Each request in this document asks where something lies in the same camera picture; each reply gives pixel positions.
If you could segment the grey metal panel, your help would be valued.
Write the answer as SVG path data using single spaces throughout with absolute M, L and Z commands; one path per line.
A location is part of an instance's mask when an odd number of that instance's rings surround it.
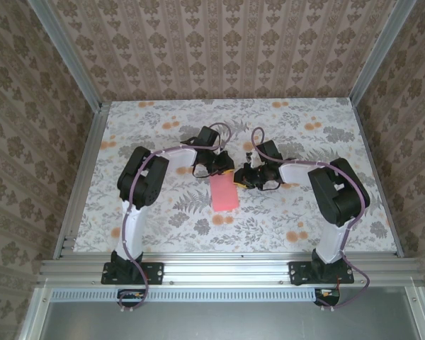
M 33 293 L 18 340 L 425 340 L 425 290 L 371 288 L 334 311 L 311 302 L 111 301 Z

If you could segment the aluminium frame side rail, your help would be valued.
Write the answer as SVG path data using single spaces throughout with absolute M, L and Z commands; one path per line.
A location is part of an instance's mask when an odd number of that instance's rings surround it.
M 353 112 L 354 112 L 354 115 L 355 115 L 355 118 L 356 118 L 356 122 L 358 124 L 359 131 L 361 133 L 361 137 L 363 138 L 363 143 L 365 145 L 365 150 L 366 150 L 366 153 L 368 155 L 368 159 L 369 159 L 369 162 L 370 162 L 370 165 L 371 165 L 371 168 L 372 168 L 373 176 L 375 178 L 375 183 L 376 183 L 376 186 L 378 187 L 378 191 L 379 191 L 379 194 L 380 194 L 380 197 L 381 197 L 381 201 L 382 201 L 382 204 L 383 204 L 384 209 L 385 209 L 387 221 L 388 221 L 391 233 L 392 233 L 392 237 L 394 239 L 395 246 L 397 248 L 396 254 L 397 254 L 398 257 L 404 258 L 405 255 L 404 255 L 404 251 L 403 251 L 403 248 L 402 248 L 402 245 L 401 245 L 401 242 L 400 242 L 400 238 L 398 237 L 398 233 L 397 233 L 394 221 L 392 219 L 390 208 L 389 208 L 387 199 L 385 197 L 385 193 L 384 193 L 382 184 L 380 182 L 380 177 L 378 175 L 378 171 L 377 171 L 374 159 L 373 159 L 373 155 L 371 153 L 370 146 L 368 144 L 368 140 L 367 140 L 366 135 L 365 135 L 365 131 L 363 129 L 363 125 L 362 125 L 360 116 L 358 114 L 357 107 L 354 104 L 352 104 L 352 102 L 351 102 L 351 107 L 353 109 Z
M 103 134 L 106 129 L 111 104 L 111 102 L 102 103 L 98 112 L 93 117 L 74 186 L 59 232 L 59 237 L 53 255 L 54 260 L 59 260 L 65 253 L 72 253 L 74 251 L 79 226 L 81 224 Z

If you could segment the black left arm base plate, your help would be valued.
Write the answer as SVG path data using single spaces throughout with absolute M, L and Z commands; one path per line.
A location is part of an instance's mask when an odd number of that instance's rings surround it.
M 161 262 L 142 262 L 140 267 L 144 276 L 131 261 L 104 264 L 101 276 L 103 285 L 144 285 L 144 278 L 150 285 L 161 285 L 164 276 L 164 264 Z

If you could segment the pink paper sheet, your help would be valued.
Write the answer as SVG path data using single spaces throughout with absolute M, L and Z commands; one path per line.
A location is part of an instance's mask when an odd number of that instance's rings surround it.
M 239 207 L 234 174 L 210 177 L 211 204 L 215 212 L 234 210 Z

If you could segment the aluminium frame cross rail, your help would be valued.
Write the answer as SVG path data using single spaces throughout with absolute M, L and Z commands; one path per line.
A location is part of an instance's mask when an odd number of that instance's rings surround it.
M 106 254 L 73 254 L 44 261 L 36 283 L 43 287 L 95 288 L 101 284 Z M 288 286 L 291 261 L 308 261 L 308 253 L 146 253 L 146 262 L 164 263 L 165 287 L 269 287 Z M 371 287 L 420 286 L 422 276 L 414 259 L 392 253 L 352 253 L 356 287 L 370 279 Z

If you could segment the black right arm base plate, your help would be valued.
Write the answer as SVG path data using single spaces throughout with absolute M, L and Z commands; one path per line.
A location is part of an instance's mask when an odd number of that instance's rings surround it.
M 344 261 L 291 261 L 288 268 L 292 285 L 354 283 L 353 271 Z

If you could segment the floral patterned table cover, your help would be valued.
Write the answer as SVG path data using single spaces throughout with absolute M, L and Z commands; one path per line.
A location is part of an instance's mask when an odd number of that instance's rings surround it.
M 346 159 L 370 196 L 351 230 L 346 251 L 396 252 L 385 201 L 361 129 L 347 98 L 126 101 L 111 104 L 81 216 L 74 250 L 111 252 L 122 225 L 118 177 L 136 147 L 173 147 L 212 125 L 229 139 L 227 151 L 241 167 L 261 137 L 284 157 L 330 162 Z M 150 208 L 146 252 L 311 251 L 326 221 L 312 191 L 300 183 L 268 183 L 265 191 L 238 189 L 239 206 L 216 212 L 202 167 L 169 171 Z

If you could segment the aluminium frame post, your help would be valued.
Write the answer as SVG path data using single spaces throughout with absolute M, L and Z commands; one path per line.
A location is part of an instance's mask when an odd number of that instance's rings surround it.
M 42 23 L 43 28 L 46 30 L 93 113 L 97 114 L 101 110 L 103 101 L 89 77 L 88 70 L 82 64 L 75 50 L 75 44 L 70 41 L 67 31 L 62 27 L 61 21 L 50 8 L 47 0 L 28 0 L 28 2 Z
M 410 15 L 417 0 L 397 0 L 386 23 L 381 30 L 378 39 L 369 54 L 356 83 L 351 89 L 349 99 L 354 108 L 357 107 L 364 93 L 375 77 L 385 57 L 388 56 L 395 38 L 398 36 L 402 26 Z

